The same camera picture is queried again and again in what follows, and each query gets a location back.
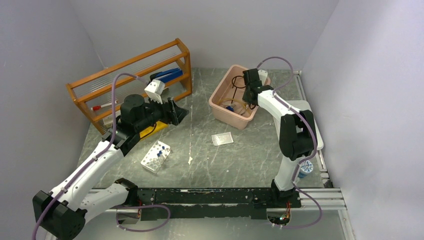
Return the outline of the pink plastic bin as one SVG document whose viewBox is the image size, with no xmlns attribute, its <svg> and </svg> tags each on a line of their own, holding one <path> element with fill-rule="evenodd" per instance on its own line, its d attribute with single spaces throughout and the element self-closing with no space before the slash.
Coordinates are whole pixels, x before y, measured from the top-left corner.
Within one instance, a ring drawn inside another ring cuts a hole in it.
<svg viewBox="0 0 424 240">
<path fill-rule="evenodd" d="M 242 100 L 246 89 L 243 71 L 246 70 L 241 65 L 232 65 L 208 100 L 215 119 L 239 130 L 246 128 L 259 109 Z"/>
</svg>

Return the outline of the white wire gauze square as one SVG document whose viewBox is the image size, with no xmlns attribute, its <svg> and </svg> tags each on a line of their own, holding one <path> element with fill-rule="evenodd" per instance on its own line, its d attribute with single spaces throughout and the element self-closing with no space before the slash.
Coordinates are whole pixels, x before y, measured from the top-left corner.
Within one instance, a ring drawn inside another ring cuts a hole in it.
<svg viewBox="0 0 424 240">
<path fill-rule="evenodd" d="M 231 132 L 213 134 L 211 139 L 214 146 L 221 146 L 234 142 Z"/>
</svg>

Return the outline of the white plastic bin lid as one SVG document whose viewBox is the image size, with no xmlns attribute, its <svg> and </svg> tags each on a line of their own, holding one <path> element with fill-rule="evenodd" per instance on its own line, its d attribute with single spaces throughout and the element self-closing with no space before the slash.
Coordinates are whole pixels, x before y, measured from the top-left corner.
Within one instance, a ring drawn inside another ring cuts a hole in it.
<svg viewBox="0 0 424 240">
<path fill-rule="evenodd" d="M 292 105 L 293 107 L 299 109 L 299 110 L 310 110 L 311 106 L 310 104 L 306 101 L 306 100 L 288 100 L 287 101 L 290 105 Z M 277 140 L 279 140 L 280 138 L 280 122 L 274 117 L 273 118 L 273 123 L 274 123 L 274 127 L 275 127 L 275 131 L 277 134 Z M 324 141 L 322 139 L 321 133 L 319 131 L 318 125 L 316 123 L 316 121 L 314 122 L 315 125 L 315 130 L 316 130 L 316 137 L 317 137 L 317 150 L 320 151 L 324 148 Z"/>
</svg>

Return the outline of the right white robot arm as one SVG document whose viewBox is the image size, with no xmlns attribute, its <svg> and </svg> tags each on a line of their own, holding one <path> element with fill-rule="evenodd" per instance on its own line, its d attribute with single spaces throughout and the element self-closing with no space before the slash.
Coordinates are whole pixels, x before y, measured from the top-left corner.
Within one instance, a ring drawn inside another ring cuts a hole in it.
<svg viewBox="0 0 424 240">
<path fill-rule="evenodd" d="M 324 141 L 317 129 L 311 110 L 301 110 L 282 99 L 265 81 L 256 68 L 242 72 L 245 90 L 242 100 L 258 106 L 275 119 L 279 125 L 278 144 L 283 158 L 272 185 L 270 202 L 282 207 L 289 200 L 290 191 L 297 182 L 300 164 L 312 159 L 323 149 Z"/>
</svg>

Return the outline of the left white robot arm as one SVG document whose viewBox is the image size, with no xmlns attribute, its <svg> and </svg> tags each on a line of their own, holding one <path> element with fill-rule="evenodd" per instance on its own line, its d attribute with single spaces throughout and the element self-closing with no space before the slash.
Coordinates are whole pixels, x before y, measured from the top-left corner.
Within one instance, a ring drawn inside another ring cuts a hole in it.
<svg viewBox="0 0 424 240">
<path fill-rule="evenodd" d="M 120 105 L 120 115 L 113 118 L 112 128 L 102 136 L 91 155 L 51 191 L 41 190 L 33 197 L 36 224 L 31 238 L 36 239 L 42 227 L 59 240 L 72 240 L 89 220 L 105 210 L 138 206 L 138 187 L 125 178 L 92 197 L 87 195 L 138 144 L 143 130 L 157 122 L 177 126 L 188 114 L 189 110 L 177 106 L 171 97 L 158 103 L 146 102 L 139 94 L 128 95 Z"/>
</svg>

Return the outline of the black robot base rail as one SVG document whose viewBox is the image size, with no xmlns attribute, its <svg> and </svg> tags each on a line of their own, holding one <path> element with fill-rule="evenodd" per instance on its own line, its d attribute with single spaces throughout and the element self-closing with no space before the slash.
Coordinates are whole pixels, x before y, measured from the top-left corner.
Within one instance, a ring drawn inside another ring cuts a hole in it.
<svg viewBox="0 0 424 240">
<path fill-rule="evenodd" d="M 300 208 L 299 193 L 272 187 L 138 188 L 122 203 L 142 207 L 141 220 L 249 217 L 266 220 L 272 209 Z"/>
</svg>

